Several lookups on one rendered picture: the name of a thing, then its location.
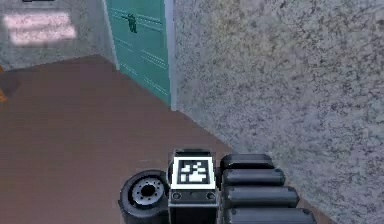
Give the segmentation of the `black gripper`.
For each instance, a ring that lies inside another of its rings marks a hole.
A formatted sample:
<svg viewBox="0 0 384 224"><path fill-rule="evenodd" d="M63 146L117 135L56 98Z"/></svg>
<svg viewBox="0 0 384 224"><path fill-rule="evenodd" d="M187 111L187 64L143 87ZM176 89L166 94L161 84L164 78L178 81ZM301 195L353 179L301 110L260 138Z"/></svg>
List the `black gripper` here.
<svg viewBox="0 0 384 224"><path fill-rule="evenodd" d="M168 192L162 170L144 170L131 176L118 200L124 224L169 224Z"/></svg>

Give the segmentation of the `orange furniture piece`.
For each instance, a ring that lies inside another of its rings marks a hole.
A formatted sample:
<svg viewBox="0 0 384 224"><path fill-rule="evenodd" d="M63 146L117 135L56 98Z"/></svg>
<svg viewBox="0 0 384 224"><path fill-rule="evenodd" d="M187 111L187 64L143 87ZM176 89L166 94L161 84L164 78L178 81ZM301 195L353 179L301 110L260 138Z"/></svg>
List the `orange furniture piece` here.
<svg viewBox="0 0 384 224"><path fill-rule="evenodd" d="M3 72L3 68L1 67L0 65L0 73ZM5 93L3 92L2 88L0 87L0 103L4 103L7 101L7 96L5 95Z"/></svg>

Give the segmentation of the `teal room door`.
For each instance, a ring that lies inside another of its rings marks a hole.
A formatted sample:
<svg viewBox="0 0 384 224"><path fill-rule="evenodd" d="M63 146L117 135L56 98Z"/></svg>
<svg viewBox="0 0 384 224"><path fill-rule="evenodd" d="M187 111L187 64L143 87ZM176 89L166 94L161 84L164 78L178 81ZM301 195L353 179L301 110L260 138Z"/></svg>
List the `teal room door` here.
<svg viewBox="0 0 384 224"><path fill-rule="evenodd" d="M106 0L120 71L171 104L164 0ZM133 14L132 33L123 16Z"/></svg>

